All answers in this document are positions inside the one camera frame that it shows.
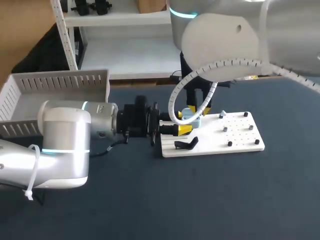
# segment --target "shelf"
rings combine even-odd
[[[171,37],[90,40],[82,70],[109,69],[110,79],[168,78],[180,70]]]
[[[77,11],[69,11],[64,18],[67,27],[132,26],[171,24],[170,12],[160,11],[140,14],[135,0],[111,1],[113,7],[106,15],[99,16],[90,9],[90,14],[80,16]]]

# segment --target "zip tie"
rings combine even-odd
[[[33,197],[32,197],[32,188],[34,187],[35,184],[35,180],[36,180],[36,176],[37,176],[37,172],[38,172],[38,167],[39,167],[39,158],[40,158],[40,148],[38,145],[34,145],[31,144],[28,149],[35,149],[35,161],[34,161],[34,166],[32,169],[32,174],[31,174],[31,178],[30,178],[30,182],[28,185],[28,188],[26,189],[26,191],[24,191],[24,195],[28,198],[29,201],[33,201]]]

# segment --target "white pegboard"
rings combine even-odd
[[[231,154],[242,152],[258,152],[265,149],[257,125],[248,112],[227,113],[222,119],[220,114],[209,114],[201,117],[201,127],[194,129],[190,135],[172,136],[161,135],[162,155],[165,158],[199,156],[211,154]],[[160,125],[173,125],[172,122],[163,121]],[[192,150],[176,149],[175,141],[190,143],[194,137],[199,142]]]

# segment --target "light blue block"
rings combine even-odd
[[[187,119],[191,118],[193,115],[194,115],[194,113],[188,107],[182,110],[182,120],[187,120]],[[192,125],[192,129],[200,128],[200,126],[201,126],[200,117],[198,117],[196,120],[191,122],[190,125]]]

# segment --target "white crate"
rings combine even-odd
[[[0,92],[0,135],[41,135],[37,114],[47,100],[107,102],[109,92],[106,69],[11,74]]]

